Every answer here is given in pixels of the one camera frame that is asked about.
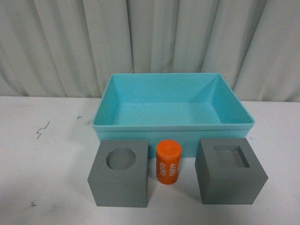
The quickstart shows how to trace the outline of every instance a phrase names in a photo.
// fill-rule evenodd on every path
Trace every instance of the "turquoise plastic bin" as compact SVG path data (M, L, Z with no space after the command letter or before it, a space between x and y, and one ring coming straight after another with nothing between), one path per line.
M173 139L182 157L195 157L200 138L246 137L254 125L220 74L114 74L93 128L102 139Z

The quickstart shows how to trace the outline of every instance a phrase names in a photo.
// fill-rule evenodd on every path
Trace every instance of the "table surface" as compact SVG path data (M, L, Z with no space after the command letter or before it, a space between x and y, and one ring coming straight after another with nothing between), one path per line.
M148 207L97 207L87 183L100 99L0 97L0 224L300 224L300 103L243 102L247 139L269 179L252 205L203 205L183 158L173 185L150 159Z

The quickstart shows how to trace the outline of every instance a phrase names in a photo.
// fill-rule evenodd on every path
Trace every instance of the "gray foam block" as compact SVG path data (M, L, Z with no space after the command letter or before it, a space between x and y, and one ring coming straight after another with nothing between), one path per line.
M195 168L203 204L252 204L268 179L246 138L202 138Z
M147 207L148 141L102 140L88 183L97 206Z

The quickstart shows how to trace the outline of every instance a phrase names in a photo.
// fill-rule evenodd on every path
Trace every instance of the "orange container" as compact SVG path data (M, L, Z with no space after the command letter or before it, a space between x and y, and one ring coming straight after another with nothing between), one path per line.
M156 147L156 177L163 184L178 179L181 146L173 140L163 140Z

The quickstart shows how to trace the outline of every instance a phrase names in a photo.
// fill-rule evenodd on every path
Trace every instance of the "gray fabric backdrop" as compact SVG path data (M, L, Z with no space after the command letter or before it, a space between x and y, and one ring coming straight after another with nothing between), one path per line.
M0 0L0 95L100 97L114 73L218 72L300 101L299 0Z

